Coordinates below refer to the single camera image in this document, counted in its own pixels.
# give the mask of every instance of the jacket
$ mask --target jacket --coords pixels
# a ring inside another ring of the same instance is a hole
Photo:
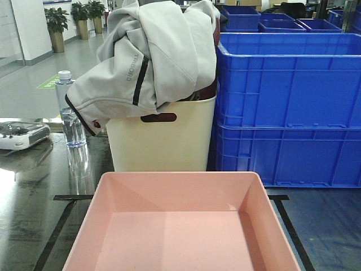
[[[124,1],[108,17],[100,63],[75,81],[65,100],[92,135],[109,119],[160,113],[214,81],[217,19],[210,0],[184,13],[172,1]]]

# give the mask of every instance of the plant pot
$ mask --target plant pot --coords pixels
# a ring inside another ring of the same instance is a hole
[[[63,53],[64,50],[64,39],[62,32],[49,31],[52,50],[55,53]]]
[[[81,40],[87,40],[88,39],[88,26],[87,26],[87,20],[79,20],[77,22],[77,29],[80,35]]]
[[[94,28],[96,34],[102,34],[103,33],[103,27],[102,27],[102,19],[101,17],[93,18]]]

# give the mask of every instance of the glossy table surface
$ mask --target glossy table surface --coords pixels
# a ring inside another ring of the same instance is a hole
[[[100,176],[113,171],[106,133],[72,150],[51,133],[0,155],[0,270],[61,270]],[[361,270],[360,189],[267,193],[302,270]]]

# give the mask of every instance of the potted plant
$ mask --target potted plant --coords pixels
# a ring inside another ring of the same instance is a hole
[[[50,40],[52,44],[52,50],[55,53],[64,52],[64,39],[63,32],[64,28],[68,29],[67,17],[69,15],[66,10],[62,10],[59,7],[57,10],[55,8],[44,8],[45,18],[47,23],[47,30],[49,31]]]
[[[88,26],[87,26],[88,11],[86,9],[86,5],[83,5],[80,2],[73,3],[70,14],[73,15],[73,19],[74,19],[75,23],[77,24],[77,29],[80,34],[80,39],[87,40],[88,39]]]
[[[86,8],[88,10],[89,18],[93,19],[95,33],[101,34],[103,32],[102,16],[105,12],[105,6],[96,0],[89,0]]]

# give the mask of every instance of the white device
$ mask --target white device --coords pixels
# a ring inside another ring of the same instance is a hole
[[[0,149],[23,150],[48,138],[49,135],[50,128],[43,123],[0,123]]]

